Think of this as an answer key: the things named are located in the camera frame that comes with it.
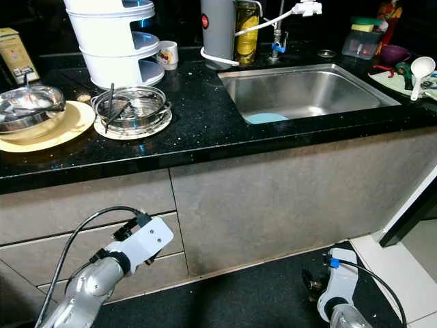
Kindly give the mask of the white printed mug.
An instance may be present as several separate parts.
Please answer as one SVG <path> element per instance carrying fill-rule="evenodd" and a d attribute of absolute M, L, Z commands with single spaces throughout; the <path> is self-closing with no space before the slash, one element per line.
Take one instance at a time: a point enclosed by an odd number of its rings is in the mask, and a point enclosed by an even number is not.
<path fill-rule="evenodd" d="M 161 40 L 159 42 L 159 52 L 156 54 L 156 60 L 165 70 L 175 70 L 178 68 L 178 43 L 170 40 Z"/>

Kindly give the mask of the yellow cardboard box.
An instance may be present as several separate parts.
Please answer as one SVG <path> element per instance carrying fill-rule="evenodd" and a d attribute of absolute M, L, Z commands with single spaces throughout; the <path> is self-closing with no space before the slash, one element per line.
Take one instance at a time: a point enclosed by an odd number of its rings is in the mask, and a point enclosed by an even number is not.
<path fill-rule="evenodd" d="M 15 85 L 25 84 L 23 75 L 29 70 L 33 71 L 31 82 L 41 79 L 18 31 L 8 27 L 0 28 L 0 54 L 12 73 Z"/>

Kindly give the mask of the steel faucet pipe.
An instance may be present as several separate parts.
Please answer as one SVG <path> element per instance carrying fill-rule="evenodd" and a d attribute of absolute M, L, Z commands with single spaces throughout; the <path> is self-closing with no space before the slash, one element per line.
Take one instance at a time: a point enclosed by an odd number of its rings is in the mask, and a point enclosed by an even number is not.
<path fill-rule="evenodd" d="M 282 19 L 277 20 L 273 25 L 272 28 L 274 28 L 274 32 L 272 33 L 274 35 L 274 40 L 272 41 L 271 46 L 271 54 L 268 58 L 269 64 L 277 64 L 280 62 L 280 56 L 281 54 L 284 54 L 286 52 L 286 41 L 287 38 L 283 38 L 283 31 L 281 30 L 281 24 Z"/>

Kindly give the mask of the stainless steel sink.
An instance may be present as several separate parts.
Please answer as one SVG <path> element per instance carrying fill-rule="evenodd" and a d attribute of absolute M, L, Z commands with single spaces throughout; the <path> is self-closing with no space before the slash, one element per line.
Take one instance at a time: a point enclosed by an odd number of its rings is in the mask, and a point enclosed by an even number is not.
<path fill-rule="evenodd" d="M 243 119 L 278 113 L 290 121 L 399 105 L 337 64 L 219 72 L 218 77 Z"/>

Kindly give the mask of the black floor mat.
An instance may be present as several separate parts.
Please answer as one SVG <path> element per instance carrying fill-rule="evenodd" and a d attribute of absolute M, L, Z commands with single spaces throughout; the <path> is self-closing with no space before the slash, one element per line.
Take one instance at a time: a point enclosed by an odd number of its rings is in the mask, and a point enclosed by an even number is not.
<path fill-rule="evenodd" d="M 302 271 L 325 276 L 328 248 L 104 305 L 91 328 L 328 328 Z"/>

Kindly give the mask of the light blue plate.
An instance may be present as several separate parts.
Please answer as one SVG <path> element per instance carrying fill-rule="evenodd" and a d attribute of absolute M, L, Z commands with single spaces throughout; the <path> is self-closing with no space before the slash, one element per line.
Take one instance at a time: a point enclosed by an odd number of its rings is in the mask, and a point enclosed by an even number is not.
<path fill-rule="evenodd" d="M 254 113 L 244 118 L 250 124 L 272 123 L 287 121 L 287 117 L 278 113 Z"/>

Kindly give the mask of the green handled tool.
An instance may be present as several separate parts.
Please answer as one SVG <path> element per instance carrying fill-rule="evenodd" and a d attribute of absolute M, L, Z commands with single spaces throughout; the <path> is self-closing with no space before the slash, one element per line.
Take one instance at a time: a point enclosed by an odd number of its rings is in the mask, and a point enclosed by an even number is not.
<path fill-rule="evenodd" d="M 404 79 L 404 90 L 412 91 L 413 89 L 413 75 L 411 66 L 406 62 L 400 61 L 395 65 L 395 72 Z"/>

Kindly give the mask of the pale green cloth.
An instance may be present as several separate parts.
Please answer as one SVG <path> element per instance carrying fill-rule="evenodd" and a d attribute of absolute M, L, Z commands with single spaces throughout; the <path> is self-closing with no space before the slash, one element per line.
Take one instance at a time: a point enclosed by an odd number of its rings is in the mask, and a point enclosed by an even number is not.
<path fill-rule="evenodd" d="M 406 100 L 411 99 L 412 90 L 406 90 L 405 78 L 396 72 L 380 72 L 380 74 L 369 74 L 369 78 L 373 79 L 378 84 L 390 88 L 394 92 L 403 94 Z M 432 99 L 437 101 L 437 70 L 429 72 L 427 76 L 421 79 L 421 93 L 418 100 Z"/>

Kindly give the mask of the grey drawer front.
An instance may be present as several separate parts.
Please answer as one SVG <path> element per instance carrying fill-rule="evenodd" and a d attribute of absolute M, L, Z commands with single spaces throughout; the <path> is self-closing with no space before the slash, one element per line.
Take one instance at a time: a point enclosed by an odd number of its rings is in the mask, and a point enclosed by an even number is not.
<path fill-rule="evenodd" d="M 97 210 L 130 206 L 150 215 L 175 210 L 166 169 L 3 194 L 0 243 L 71 232 Z"/>
<path fill-rule="evenodd" d="M 35 284 L 41 291 L 48 291 L 48 282 L 52 278 L 54 266 L 43 266 L 41 271 L 24 274 L 25 279 Z M 122 278 L 118 282 L 107 303 L 129 297 L 137 297 L 154 290 L 160 290 L 188 279 L 184 253 L 172 254 L 157 259 L 151 265 L 140 265 L 134 275 Z M 53 299 L 60 302 L 64 297 L 66 278 L 57 282 Z"/>
<path fill-rule="evenodd" d="M 174 238 L 171 243 L 163 247 L 157 259 L 171 256 L 172 254 L 183 253 L 183 243 L 181 243 L 179 238 L 177 213 L 167 213 L 166 215 L 161 215 L 160 218 L 171 228 Z M 81 232 L 75 238 L 72 249 L 68 252 L 68 258 L 66 258 L 63 266 L 61 278 L 68 278 L 78 266 L 87 262 L 98 249 L 112 243 L 113 232 L 118 230 L 121 226 L 122 223 L 117 223 L 115 225 L 91 228 Z M 24 274 L 36 274 L 36 271 L 41 271 L 43 266 L 54 266 L 55 271 L 57 259 L 59 259 L 67 240 L 68 235 L 65 234 L 56 237 L 41 238 L 41 240 L 30 241 L 30 243 L 19 243 L 8 247 L 1 247 L 0 259 L 24 278 Z"/>

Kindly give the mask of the red handled pliers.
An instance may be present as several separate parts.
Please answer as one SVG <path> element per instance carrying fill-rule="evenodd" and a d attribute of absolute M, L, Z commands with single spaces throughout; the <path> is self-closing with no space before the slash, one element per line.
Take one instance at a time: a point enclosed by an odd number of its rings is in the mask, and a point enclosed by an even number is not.
<path fill-rule="evenodd" d="M 384 65 L 384 64 L 378 64 L 372 66 L 374 70 L 377 71 L 376 75 L 384 75 L 384 77 L 393 78 L 395 75 L 399 75 L 397 72 L 397 66 L 396 65 Z"/>

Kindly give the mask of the black tongs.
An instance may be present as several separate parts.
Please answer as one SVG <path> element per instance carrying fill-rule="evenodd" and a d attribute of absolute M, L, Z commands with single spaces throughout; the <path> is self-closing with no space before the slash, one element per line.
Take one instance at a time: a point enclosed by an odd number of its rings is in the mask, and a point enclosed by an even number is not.
<path fill-rule="evenodd" d="M 150 116 L 156 112 L 156 107 L 149 101 L 129 100 L 113 121 L 110 128 L 144 129 L 150 124 Z"/>

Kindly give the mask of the grey cylindrical water filter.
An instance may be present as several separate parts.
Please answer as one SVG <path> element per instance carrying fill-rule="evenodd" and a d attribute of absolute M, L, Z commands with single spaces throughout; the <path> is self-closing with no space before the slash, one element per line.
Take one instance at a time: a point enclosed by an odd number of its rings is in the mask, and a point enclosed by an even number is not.
<path fill-rule="evenodd" d="M 203 48 L 207 68 L 226 70 L 234 59 L 236 5 L 234 0 L 200 0 Z"/>

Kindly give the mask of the red yellow packet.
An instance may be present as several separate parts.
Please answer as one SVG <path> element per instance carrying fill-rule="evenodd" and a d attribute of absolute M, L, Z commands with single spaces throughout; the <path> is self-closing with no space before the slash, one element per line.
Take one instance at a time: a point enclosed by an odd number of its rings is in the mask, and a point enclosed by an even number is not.
<path fill-rule="evenodd" d="M 383 48 L 390 43 L 394 31 L 399 24 L 400 16 L 402 16 L 403 13 L 401 5 L 401 0 L 385 0 L 381 3 L 377 19 L 381 21 L 378 30 L 383 31 L 383 34 L 376 52 L 378 55 L 380 55 Z"/>

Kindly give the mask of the pale yellow plate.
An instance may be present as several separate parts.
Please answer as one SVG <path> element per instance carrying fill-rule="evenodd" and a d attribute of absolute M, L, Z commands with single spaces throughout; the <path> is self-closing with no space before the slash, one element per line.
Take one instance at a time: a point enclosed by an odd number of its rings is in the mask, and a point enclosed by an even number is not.
<path fill-rule="evenodd" d="M 93 125 L 94 119 L 96 119 L 96 112 L 90 105 L 80 101 L 68 101 L 60 122 L 47 134 L 18 141 L 0 139 L 0 150 L 24 153 L 50 149 L 56 145 L 71 141 L 87 131 Z"/>

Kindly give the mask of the black chopstick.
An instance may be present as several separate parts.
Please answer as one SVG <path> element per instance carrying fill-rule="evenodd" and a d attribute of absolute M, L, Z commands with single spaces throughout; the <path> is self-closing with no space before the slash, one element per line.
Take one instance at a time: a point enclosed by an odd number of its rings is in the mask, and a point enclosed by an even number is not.
<path fill-rule="evenodd" d="M 105 121 L 106 128 L 105 132 L 109 133 L 109 127 L 113 121 L 118 119 L 119 115 L 121 115 L 121 111 L 119 109 L 116 109 L 115 106 L 115 84 L 112 83 L 110 87 L 110 94 L 109 97 L 107 97 L 107 109 L 109 112 L 107 112 L 107 119 Z"/>

